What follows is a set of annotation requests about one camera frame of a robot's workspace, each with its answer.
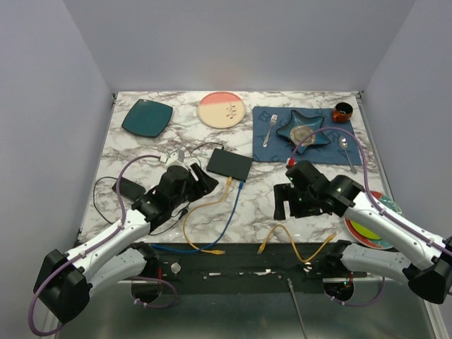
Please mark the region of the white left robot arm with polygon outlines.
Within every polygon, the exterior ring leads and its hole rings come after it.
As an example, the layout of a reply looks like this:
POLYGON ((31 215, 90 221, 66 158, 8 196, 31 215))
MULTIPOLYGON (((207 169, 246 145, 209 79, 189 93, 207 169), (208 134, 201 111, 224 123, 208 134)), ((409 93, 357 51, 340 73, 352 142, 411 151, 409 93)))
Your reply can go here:
POLYGON ((132 244, 167 222, 173 210, 210 194, 218 181, 196 163, 170 165, 149 191, 131 195, 121 186, 120 196, 133 200, 121 219, 90 241, 65 253, 55 249, 43 259, 33 288, 39 299, 62 323, 75 319, 86 308, 94 291, 137 275, 151 278, 156 261, 132 248, 132 244))

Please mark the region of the lime green plate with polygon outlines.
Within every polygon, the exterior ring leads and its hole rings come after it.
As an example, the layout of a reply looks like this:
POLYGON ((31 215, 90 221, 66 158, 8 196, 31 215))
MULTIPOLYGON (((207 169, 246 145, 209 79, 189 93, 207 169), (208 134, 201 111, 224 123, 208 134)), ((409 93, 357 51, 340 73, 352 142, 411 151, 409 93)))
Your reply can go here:
POLYGON ((355 231, 357 233, 359 233, 363 237, 366 237, 367 239, 374 239, 374 240, 381 239, 381 237, 379 235, 375 234, 371 230, 368 230, 367 228, 365 228, 364 226, 362 226, 359 223, 350 221, 350 225, 352 226, 353 229, 355 229, 355 231))

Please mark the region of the red rimmed plate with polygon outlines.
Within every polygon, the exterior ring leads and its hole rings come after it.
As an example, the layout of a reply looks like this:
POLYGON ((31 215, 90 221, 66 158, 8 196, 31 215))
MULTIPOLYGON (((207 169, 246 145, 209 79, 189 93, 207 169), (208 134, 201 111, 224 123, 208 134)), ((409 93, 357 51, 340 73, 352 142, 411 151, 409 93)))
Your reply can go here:
MULTIPOLYGON (((376 198, 379 201, 379 198, 381 197, 381 195, 383 193, 378 192, 378 191, 372 191, 371 194, 373 195, 374 198, 376 198)), ((374 239, 367 239, 366 237, 363 237, 362 235, 357 233, 355 231, 355 229, 352 228, 352 226, 350 225, 350 221, 351 220, 349 220, 349 219, 344 219, 345 226, 346 226, 347 230, 350 232, 350 234, 361 245, 364 245, 364 246, 369 247, 371 249, 377 249, 377 250, 389 250, 389 249, 393 248, 393 246, 391 246, 387 241, 383 240, 382 238, 374 240, 374 239)))

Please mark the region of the blue star-shaped dish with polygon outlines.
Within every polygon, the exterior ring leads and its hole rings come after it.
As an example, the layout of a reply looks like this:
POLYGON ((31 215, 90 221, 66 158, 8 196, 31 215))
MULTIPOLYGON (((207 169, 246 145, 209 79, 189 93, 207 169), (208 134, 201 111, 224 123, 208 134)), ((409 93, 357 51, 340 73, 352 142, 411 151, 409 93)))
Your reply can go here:
MULTIPOLYGON (((290 113, 289 122, 277 129, 276 134, 291 143, 294 146, 299 145, 299 142, 306 138, 309 134, 320 129, 325 121, 325 118, 316 115, 314 117, 306 117, 297 110, 292 110, 290 113)), ((322 131, 315 133, 310 138, 306 139, 298 148, 297 152, 303 154, 307 148, 329 145, 331 140, 322 131)))

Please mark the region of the black power adapter brick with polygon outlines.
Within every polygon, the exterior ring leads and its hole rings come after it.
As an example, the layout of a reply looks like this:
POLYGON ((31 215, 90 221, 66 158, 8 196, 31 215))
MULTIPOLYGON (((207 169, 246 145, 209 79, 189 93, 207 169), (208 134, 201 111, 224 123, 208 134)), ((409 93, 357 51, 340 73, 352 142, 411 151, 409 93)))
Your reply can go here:
POLYGON ((122 177, 119 180, 119 193, 122 198, 135 202, 145 195, 145 188, 136 182, 122 177))

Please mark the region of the orange-brown mug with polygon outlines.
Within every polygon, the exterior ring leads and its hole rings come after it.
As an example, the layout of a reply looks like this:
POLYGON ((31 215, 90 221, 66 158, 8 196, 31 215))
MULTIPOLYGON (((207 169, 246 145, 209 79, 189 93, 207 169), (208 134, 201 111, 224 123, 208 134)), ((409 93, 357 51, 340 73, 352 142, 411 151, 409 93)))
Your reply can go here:
POLYGON ((349 122, 353 114, 352 105, 346 102, 339 102, 334 108, 332 113, 332 119, 335 123, 349 122))

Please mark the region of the teal square plate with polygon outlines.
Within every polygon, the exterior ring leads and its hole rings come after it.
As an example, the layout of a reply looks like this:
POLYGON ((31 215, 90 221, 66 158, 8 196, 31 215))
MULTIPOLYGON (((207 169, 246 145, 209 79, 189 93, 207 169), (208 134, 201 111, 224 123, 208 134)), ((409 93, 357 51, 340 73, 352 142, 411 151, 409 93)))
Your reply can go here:
POLYGON ((155 138, 166 129, 172 113, 173 108, 169 105, 139 99, 128 111, 121 127, 135 136, 155 138))

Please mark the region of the blue cloth placemat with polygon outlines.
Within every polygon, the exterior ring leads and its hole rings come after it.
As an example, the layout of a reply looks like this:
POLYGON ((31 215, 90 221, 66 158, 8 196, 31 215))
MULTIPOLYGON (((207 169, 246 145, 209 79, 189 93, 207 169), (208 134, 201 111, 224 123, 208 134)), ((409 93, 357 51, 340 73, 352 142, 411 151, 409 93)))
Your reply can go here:
MULTIPOLYGON (((254 107, 253 113, 253 159, 258 162, 285 162, 291 155, 294 145, 280 138, 276 131, 281 126, 286 125, 290 120, 290 113, 292 110, 301 112, 306 117, 314 117, 320 115, 325 118, 323 127, 338 127, 350 133, 353 133, 353 127, 350 122, 344 124, 337 124, 332 119, 333 110, 326 109, 312 109, 303 107, 254 107), (263 140, 266 137, 270 125, 270 118, 273 114, 278 116, 276 125, 273 127, 268 145, 263 147, 263 140)), ((347 139, 348 154, 353 165, 360 166, 362 160, 359 153, 357 143, 348 135, 341 131, 324 131, 327 137, 330 138, 331 143, 325 146, 317 146, 307 148, 303 154, 297 153, 295 159, 308 160, 315 164, 326 165, 348 165, 347 158, 343 150, 338 145, 338 140, 341 136, 347 139)))

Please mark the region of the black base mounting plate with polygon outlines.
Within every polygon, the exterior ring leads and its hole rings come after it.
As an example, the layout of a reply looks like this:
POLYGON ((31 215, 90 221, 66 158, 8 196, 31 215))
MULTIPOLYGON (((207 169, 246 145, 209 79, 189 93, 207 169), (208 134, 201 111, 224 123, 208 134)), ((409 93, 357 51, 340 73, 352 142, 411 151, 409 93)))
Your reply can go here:
POLYGON ((90 292, 95 294, 135 276, 158 278, 171 283, 181 295, 245 295, 284 292, 292 283, 298 292, 321 294, 326 283, 349 286, 365 273, 350 273, 334 256, 345 242, 327 245, 315 258, 302 263, 290 244, 269 244, 260 254, 258 244, 221 244, 223 255, 176 252, 152 248, 148 243, 132 244, 100 264, 93 258, 82 265, 90 292))

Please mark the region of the pink and cream round plate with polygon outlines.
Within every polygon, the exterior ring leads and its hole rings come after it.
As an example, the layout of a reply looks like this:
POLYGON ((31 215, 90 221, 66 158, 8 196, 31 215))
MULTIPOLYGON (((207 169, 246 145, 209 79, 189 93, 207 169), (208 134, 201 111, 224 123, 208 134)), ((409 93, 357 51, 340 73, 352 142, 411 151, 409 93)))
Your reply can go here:
POLYGON ((209 93, 198 104, 199 119, 215 129, 228 129, 237 125, 246 114, 242 99, 231 92, 209 93))

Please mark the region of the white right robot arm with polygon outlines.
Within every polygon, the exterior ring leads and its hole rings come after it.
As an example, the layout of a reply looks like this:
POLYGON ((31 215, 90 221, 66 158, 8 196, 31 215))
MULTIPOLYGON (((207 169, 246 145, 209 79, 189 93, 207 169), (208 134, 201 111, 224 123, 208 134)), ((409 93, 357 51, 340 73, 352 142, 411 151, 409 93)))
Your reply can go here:
POLYGON ((380 275, 407 284, 434 304, 444 303, 451 294, 451 238, 415 225, 345 175, 328 180, 309 161, 288 167, 285 175, 289 182, 273 187, 275 220, 335 214, 366 227, 395 248, 386 252, 345 242, 324 261, 330 275, 339 277, 347 271, 380 275))

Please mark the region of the light blue patterned plate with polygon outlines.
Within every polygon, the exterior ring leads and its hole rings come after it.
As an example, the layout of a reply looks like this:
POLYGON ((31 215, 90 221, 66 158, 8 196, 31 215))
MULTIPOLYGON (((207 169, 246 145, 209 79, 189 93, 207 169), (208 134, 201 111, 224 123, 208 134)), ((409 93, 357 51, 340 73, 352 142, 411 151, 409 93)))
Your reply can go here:
POLYGON ((391 209, 393 212, 397 213, 398 215, 403 216, 403 212, 400 208, 400 206, 393 201, 391 198, 387 197, 386 195, 382 194, 379 198, 379 201, 387 208, 391 209))

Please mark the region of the silver spoon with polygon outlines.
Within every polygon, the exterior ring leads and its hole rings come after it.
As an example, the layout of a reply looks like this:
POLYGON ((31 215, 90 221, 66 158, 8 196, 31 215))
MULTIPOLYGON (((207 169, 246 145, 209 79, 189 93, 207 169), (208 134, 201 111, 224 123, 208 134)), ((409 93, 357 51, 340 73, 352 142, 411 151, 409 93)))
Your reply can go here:
POLYGON ((347 161, 349 163, 350 166, 350 170, 353 174, 357 173, 357 170, 355 169, 355 166, 353 165, 350 156, 348 154, 347 148, 348 148, 348 143, 347 143, 347 139, 344 136, 341 136, 338 140, 338 145, 340 146, 340 148, 343 150, 345 157, 347 158, 347 161))

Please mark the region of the silver fork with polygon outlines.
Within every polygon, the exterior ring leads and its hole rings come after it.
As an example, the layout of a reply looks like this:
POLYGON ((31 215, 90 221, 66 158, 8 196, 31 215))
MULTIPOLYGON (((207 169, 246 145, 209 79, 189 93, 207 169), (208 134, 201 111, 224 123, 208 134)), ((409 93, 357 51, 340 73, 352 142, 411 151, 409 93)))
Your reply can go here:
POLYGON ((271 133, 273 127, 276 125, 277 120, 278 120, 278 116, 276 114, 273 114, 271 116, 271 118, 270 118, 270 125, 269 125, 269 128, 268 128, 268 132, 266 134, 266 137, 263 140, 263 147, 264 148, 268 145, 268 141, 269 141, 269 138, 270 138, 270 133, 271 133))

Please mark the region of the black network switch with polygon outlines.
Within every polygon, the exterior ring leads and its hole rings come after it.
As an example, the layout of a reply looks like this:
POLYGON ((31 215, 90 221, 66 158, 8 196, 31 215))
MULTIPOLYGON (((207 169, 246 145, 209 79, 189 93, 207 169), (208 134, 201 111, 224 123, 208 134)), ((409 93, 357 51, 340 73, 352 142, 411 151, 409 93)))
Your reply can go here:
POLYGON ((206 170, 245 182, 249 176, 252 163, 253 160, 250 157, 216 148, 209 159, 206 170))

